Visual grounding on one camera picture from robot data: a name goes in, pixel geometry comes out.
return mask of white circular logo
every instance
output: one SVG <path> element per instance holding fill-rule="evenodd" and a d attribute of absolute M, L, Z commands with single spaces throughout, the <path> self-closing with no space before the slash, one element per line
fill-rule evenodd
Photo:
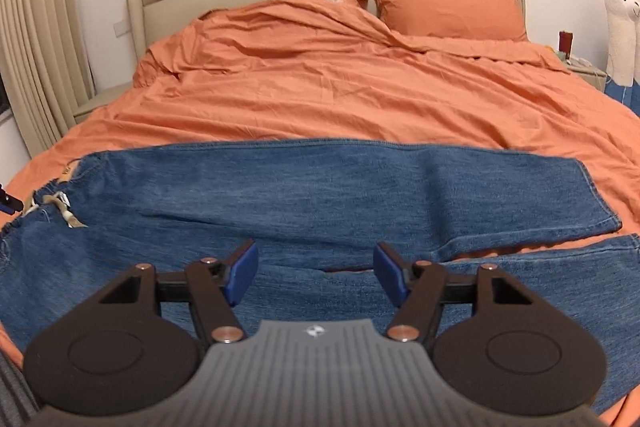
<path fill-rule="evenodd" d="M 314 324 L 313 326 L 309 326 L 308 328 L 306 328 L 305 331 L 306 331 L 306 334 L 316 339 L 320 335 L 322 335 L 326 330 L 319 324 Z"/>

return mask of drawstring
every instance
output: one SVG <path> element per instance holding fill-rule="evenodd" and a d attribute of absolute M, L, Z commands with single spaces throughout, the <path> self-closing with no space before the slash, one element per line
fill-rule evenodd
<path fill-rule="evenodd" d="M 56 206 L 56 208 L 60 211 L 60 214 L 62 214 L 62 217 L 65 219 L 66 223 L 69 225 L 70 229 L 81 229 L 83 227 L 86 227 L 86 225 L 84 223 L 81 223 L 80 220 L 74 216 L 71 211 L 69 210 L 69 207 L 71 206 L 71 204 L 69 203 L 69 198 L 66 197 L 66 194 L 64 192 L 56 192 L 53 196 L 50 195 L 46 195 L 42 197 L 42 203 L 44 204 L 49 204 L 52 203 Z"/>

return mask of wall outlet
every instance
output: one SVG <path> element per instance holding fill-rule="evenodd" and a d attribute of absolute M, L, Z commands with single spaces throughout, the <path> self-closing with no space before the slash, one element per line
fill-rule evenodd
<path fill-rule="evenodd" d="M 129 20 L 128 19 L 123 19 L 119 22 L 116 22 L 113 25 L 113 31 L 116 34 L 116 37 L 121 37 L 123 35 L 126 35 L 127 33 L 129 33 L 131 31 L 131 26 L 129 25 Z"/>

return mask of orange blanket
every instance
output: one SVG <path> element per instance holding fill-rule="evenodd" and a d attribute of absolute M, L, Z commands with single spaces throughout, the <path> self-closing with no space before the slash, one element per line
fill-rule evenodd
<path fill-rule="evenodd" d="M 97 150 L 300 137 L 437 142 L 577 157 L 622 218 L 618 233 L 640 232 L 639 118 L 536 44 L 406 37 L 350 4 L 271 0 L 210 12 L 156 42 L 134 86 L 34 158 L 8 192 L 24 200 Z M 617 425 L 637 415 L 640 397 Z"/>

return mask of beige curtain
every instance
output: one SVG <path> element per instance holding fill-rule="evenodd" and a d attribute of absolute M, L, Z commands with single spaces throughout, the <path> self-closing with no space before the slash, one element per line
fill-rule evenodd
<path fill-rule="evenodd" d="M 0 0 L 0 73 L 31 156 L 47 150 L 95 94 L 76 0 Z"/>

